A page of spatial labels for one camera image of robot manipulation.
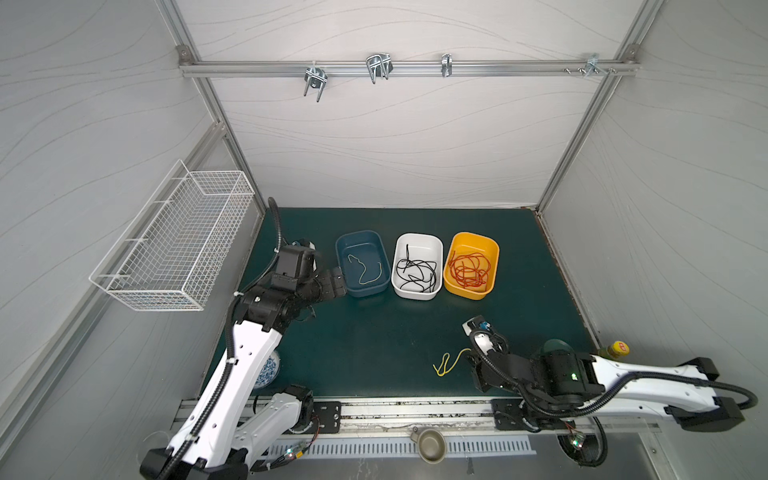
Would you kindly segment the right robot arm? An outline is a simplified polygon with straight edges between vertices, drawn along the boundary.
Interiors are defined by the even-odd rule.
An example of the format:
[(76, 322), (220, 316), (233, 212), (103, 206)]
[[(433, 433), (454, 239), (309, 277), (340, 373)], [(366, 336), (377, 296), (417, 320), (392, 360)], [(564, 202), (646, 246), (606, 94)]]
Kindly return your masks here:
[(538, 433), (581, 417), (657, 417), (685, 431), (724, 432), (757, 406), (752, 391), (720, 381), (714, 362), (697, 357), (673, 367), (620, 362), (579, 352), (552, 339), (535, 355), (514, 354), (508, 340), (482, 316), (464, 322), (475, 386), (512, 393), (495, 400), (499, 430)]

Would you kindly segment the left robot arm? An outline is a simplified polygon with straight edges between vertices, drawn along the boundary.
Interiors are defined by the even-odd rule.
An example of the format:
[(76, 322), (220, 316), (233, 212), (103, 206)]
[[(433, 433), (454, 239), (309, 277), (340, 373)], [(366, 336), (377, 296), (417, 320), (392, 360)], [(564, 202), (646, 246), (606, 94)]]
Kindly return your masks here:
[(164, 448), (147, 451), (145, 479), (251, 479), (286, 466), (308, 448), (291, 447), (268, 461), (268, 449), (288, 430), (319, 426), (311, 389), (290, 385), (246, 422), (240, 420), (257, 378), (303, 310), (346, 294), (340, 268), (320, 270), (310, 242), (279, 235), (262, 274), (234, 294), (224, 329), (226, 350), (202, 396)]

